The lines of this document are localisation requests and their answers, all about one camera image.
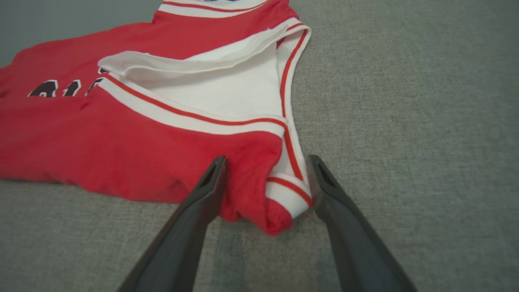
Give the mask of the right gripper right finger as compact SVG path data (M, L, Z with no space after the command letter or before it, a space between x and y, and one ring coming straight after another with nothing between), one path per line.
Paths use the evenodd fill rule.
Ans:
M317 155L306 159L313 208L326 224L343 292L415 292L417 288Z

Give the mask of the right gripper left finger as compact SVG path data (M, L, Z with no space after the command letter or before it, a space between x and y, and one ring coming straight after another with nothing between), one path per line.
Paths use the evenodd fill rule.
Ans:
M191 292L208 225L221 211L228 174L216 157L128 274L120 292Z

